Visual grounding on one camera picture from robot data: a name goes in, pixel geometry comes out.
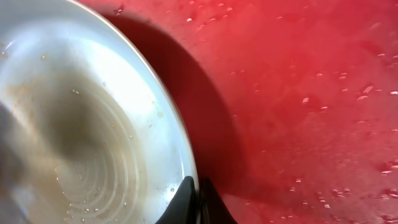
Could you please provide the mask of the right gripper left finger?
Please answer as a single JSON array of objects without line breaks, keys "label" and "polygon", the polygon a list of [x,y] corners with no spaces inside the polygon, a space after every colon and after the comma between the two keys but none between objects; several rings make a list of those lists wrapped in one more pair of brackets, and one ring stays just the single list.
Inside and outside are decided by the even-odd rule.
[{"label": "right gripper left finger", "polygon": [[196,191],[193,177],[186,176],[155,224],[196,224]]}]

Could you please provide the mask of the light blue plate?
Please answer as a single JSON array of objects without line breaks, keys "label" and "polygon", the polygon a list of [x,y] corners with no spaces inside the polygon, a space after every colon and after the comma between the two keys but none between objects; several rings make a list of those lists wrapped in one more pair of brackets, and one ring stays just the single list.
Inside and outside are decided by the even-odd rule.
[{"label": "light blue plate", "polygon": [[1,222],[156,223],[186,176],[178,110],[138,49],[76,1],[1,2]]}]

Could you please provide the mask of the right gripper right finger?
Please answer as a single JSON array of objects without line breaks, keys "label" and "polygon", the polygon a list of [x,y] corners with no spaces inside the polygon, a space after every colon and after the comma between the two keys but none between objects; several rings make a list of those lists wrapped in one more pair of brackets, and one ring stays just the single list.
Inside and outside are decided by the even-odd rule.
[{"label": "right gripper right finger", "polygon": [[211,180],[207,177],[200,181],[200,223],[237,224]]}]

